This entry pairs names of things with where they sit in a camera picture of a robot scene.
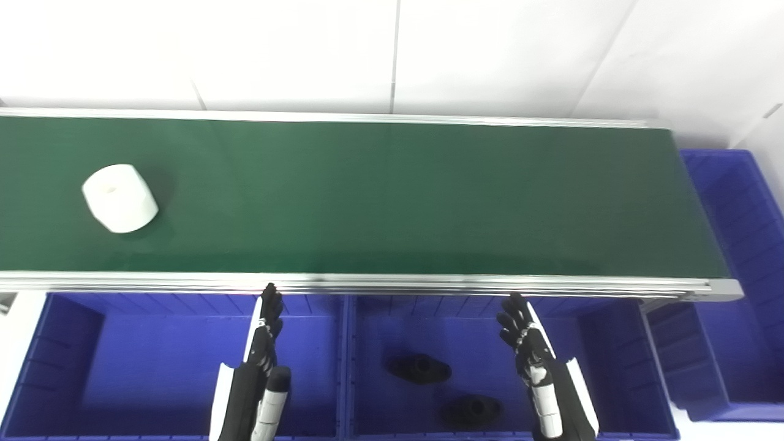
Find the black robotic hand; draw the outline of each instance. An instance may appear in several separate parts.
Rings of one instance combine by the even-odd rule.
[[[536,412],[536,441],[594,441],[598,422],[575,359],[556,359],[539,317],[520,294],[501,304],[501,338],[514,350],[517,373]]]
[[[247,363],[262,368],[266,377],[270,376],[270,371],[278,364],[278,355],[275,353],[275,339],[283,329],[283,296],[272,283],[267,284],[261,293],[261,298],[256,302],[251,317],[251,328],[256,330],[248,332],[248,343],[246,345]]]
[[[275,352],[282,312],[282,296],[270,283],[256,300],[242,363],[220,367],[209,441],[274,438],[291,384],[291,370],[278,366]]]

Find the blue storage bin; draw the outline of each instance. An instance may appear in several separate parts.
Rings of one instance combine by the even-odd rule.
[[[500,297],[358,297],[351,316],[350,435],[358,439],[531,439],[533,412],[498,337]],[[653,349],[636,301],[533,298],[557,356],[576,356],[601,439],[677,439]],[[414,385],[387,373],[390,357],[425,353],[452,377]],[[438,415],[464,394],[501,401],[503,416],[483,432],[454,432]]]
[[[673,402],[694,421],[784,421],[784,221],[748,151],[684,150],[746,294],[648,315]]]
[[[278,358],[293,379],[278,439],[531,439],[525,388],[498,337],[502,299],[285,296]],[[0,439],[206,440],[218,366],[239,364],[254,300],[50,294]],[[601,439],[677,439],[636,301],[532,302],[558,356],[579,358]],[[415,386],[386,371],[413,352],[450,363],[452,378]],[[437,412],[463,393],[499,399],[503,418],[453,432]]]
[[[0,429],[19,441],[207,439],[221,363],[242,359],[254,296],[50,294]],[[282,438],[334,439],[342,298],[287,296]]]

